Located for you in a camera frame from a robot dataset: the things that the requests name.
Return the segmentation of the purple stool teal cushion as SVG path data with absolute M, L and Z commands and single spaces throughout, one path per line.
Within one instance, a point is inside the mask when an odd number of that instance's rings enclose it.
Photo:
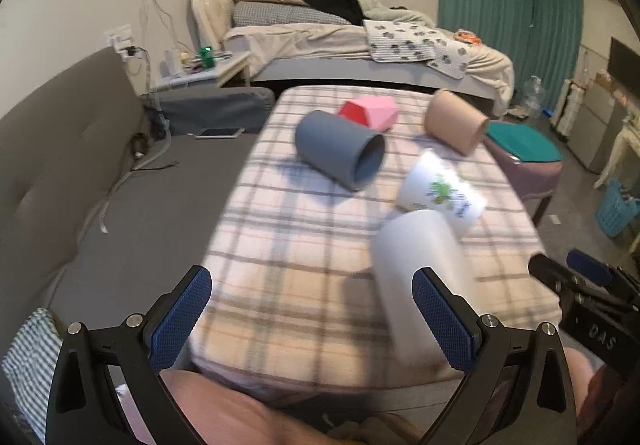
M 555 145 L 526 124 L 490 121 L 488 152 L 522 202 L 538 200 L 532 221 L 538 226 L 560 183 L 563 157 Z

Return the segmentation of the white dresser table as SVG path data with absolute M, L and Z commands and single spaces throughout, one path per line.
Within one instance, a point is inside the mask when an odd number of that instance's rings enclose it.
M 610 157 L 597 181 L 593 183 L 595 190 L 620 175 L 623 162 L 629 152 L 639 156 L 639 105 L 637 103 L 631 103 L 627 107 L 627 116 L 623 120 L 623 127 L 616 135 Z

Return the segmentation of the dark grey plastic cup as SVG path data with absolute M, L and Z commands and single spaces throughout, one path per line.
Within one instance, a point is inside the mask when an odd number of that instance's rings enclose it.
M 299 121 L 294 145 L 300 159 L 351 191 L 375 179 L 386 150 L 380 132 L 321 110 Z

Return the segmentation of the water jug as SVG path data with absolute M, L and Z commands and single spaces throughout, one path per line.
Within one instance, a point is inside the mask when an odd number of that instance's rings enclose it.
M 538 76 L 530 76 L 524 83 L 522 89 L 521 104 L 524 107 L 524 113 L 526 119 L 537 118 L 544 106 L 544 85 L 542 80 Z

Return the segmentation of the white plastic cup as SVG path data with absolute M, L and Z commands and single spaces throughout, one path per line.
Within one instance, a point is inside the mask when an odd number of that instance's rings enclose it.
M 474 309 L 484 304 L 471 261 L 446 217 L 434 210 L 401 214 L 371 239 L 370 259 L 397 361 L 411 367 L 445 364 L 445 355 L 413 301 L 413 274 L 429 266 Z

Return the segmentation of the beige plastic cup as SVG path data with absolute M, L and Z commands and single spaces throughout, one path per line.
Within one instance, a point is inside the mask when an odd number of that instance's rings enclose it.
M 485 114 L 448 90 L 433 94 L 423 119 L 427 135 L 464 156 L 472 154 L 482 142 L 488 124 Z

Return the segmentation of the wall power outlet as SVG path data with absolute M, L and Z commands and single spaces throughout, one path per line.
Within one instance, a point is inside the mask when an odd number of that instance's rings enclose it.
M 105 42 L 116 52 L 127 52 L 134 46 L 134 34 L 130 24 L 118 26 L 104 31 Z

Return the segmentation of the bed with beige sheets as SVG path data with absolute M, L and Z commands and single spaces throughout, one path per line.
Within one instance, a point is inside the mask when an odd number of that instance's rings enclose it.
M 363 25 L 235 27 L 232 12 L 240 1 L 310 6 L 303 0 L 191 0 L 202 46 L 230 52 L 250 51 L 250 75 L 258 80 L 352 79 L 408 83 L 424 88 L 452 87 L 491 101 L 496 116 L 503 115 L 511 103 L 515 77 L 510 57 L 483 42 L 468 40 L 464 30 L 452 32 L 437 27 L 431 17 L 420 11 L 389 8 L 378 0 L 358 0 L 364 20 L 419 23 L 463 42 L 470 49 L 471 59 L 461 80 L 421 63 L 373 61 Z

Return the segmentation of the plaid blanket on table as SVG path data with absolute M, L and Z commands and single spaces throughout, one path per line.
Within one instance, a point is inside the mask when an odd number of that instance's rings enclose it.
M 362 87 L 285 91 L 250 152 L 204 255 L 212 298 L 194 327 L 196 366 L 255 390 L 357 392 L 414 387 L 454 377 L 442 354 L 422 367 L 396 361 L 371 269 L 369 241 L 396 216 L 402 181 L 434 150 L 488 201 L 462 249 L 486 311 L 532 329 L 557 321 L 558 301 L 528 274 L 538 233 L 484 147 L 463 157 L 422 128 L 431 98 L 395 91 L 399 118 L 385 135 L 375 180 L 351 192 L 304 164 L 294 147 L 300 119 L 335 113 Z

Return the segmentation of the wall television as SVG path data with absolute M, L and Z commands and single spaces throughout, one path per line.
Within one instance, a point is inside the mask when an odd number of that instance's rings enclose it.
M 608 73 L 628 92 L 639 95 L 640 55 L 616 38 L 611 39 Z

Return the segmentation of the pink red geometric box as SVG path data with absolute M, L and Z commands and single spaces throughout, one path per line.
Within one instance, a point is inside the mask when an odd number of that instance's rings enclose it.
M 390 130 L 399 116 L 399 108 L 390 95 L 360 95 L 346 101 L 338 116 L 378 132 Z

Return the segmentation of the checkered pillow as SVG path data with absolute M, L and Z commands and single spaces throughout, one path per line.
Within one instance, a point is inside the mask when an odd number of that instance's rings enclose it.
M 286 24 L 349 25 L 349 21 L 308 6 L 240 1 L 235 3 L 232 24 L 235 27 Z

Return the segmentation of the smartphone on sofa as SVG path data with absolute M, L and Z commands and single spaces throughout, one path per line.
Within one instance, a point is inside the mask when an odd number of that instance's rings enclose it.
M 195 137 L 198 140 L 233 140 L 243 133 L 243 128 L 208 128 L 195 135 Z

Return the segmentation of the blue laundry basket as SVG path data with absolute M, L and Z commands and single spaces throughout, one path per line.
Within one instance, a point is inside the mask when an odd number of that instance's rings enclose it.
M 612 179 L 594 215 L 603 233 L 616 237 L 638 215 L 639 198 L 631 195 L 618 179 Z

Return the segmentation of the white bedside table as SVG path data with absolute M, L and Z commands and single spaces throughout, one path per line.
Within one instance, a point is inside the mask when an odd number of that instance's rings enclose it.
M 202 82 L 214 83 L 216 88 L 221 88 L 237 76 L 246 86 L 250 85 L 250 51 L 233 53 L 231 57 L 218 61 L 213 68 L 160 79 L 152 85 L 151 91 L 160 92 Z

